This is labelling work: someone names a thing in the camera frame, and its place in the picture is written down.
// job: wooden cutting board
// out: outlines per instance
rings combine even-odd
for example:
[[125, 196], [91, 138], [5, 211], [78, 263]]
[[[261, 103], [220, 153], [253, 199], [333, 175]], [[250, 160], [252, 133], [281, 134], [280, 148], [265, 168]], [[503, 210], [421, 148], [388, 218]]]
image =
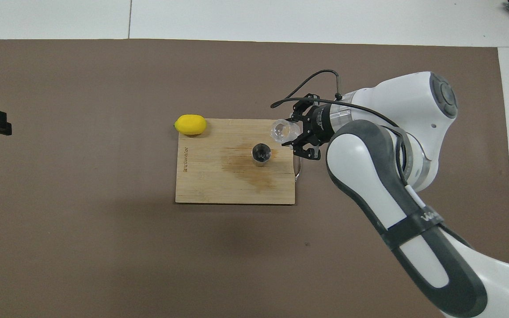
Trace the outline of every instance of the wooden cutting board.
[[[293, 154], [270, 137], [272, 119], [206, 119], [196, 136], [179, 135], [177, 203], [294, 204]], [[271, 158], [257, 167], [252, 148]]]

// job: transparent cup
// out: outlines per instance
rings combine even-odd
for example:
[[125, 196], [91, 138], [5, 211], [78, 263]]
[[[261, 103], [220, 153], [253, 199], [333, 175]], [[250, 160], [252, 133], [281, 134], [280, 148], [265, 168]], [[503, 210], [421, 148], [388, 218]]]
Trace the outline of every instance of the transparent cup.
[[279, 119], [272, 124], [270, 129], [270, 136], [279, 144], [296, 139], [301, 134], [300, 127], [287, 121]]

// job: small metal cup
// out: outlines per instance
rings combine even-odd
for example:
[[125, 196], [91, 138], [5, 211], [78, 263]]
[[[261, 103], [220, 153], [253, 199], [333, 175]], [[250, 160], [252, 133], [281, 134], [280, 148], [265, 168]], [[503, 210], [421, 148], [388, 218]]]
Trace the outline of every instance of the small metal cup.
[[257, 167], [262, 167], [270, 160], [271, 155], [270, 147], [268, 147], [265, 144], [257, 144], [256, 146], [253, 147], [252, 155], [253, 163]]

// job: brown table surface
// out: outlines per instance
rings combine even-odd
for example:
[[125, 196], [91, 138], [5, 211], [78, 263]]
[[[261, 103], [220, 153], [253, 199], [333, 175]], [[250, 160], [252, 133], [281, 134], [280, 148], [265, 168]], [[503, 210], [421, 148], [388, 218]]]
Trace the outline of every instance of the brown table surface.
[[0, 317], [438, 316], [323, 160], [304, 162], [294, 206], [174, 203], [178, 116], [286, 117], [268, 105], [322, 68], [343, 92], [450, 81], [459, 116], [420, 196], [509, 262], [496, 48], [0, 41]]

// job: lemon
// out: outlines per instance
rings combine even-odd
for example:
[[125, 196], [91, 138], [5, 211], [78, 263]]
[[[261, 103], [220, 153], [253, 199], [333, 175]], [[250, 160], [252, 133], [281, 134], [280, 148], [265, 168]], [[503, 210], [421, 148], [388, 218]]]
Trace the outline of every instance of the lemon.
[[184, 135], [199, 135], [208, 127], [208, 122], [200, 115], [182, 115], [174, 123], [174, 128]]

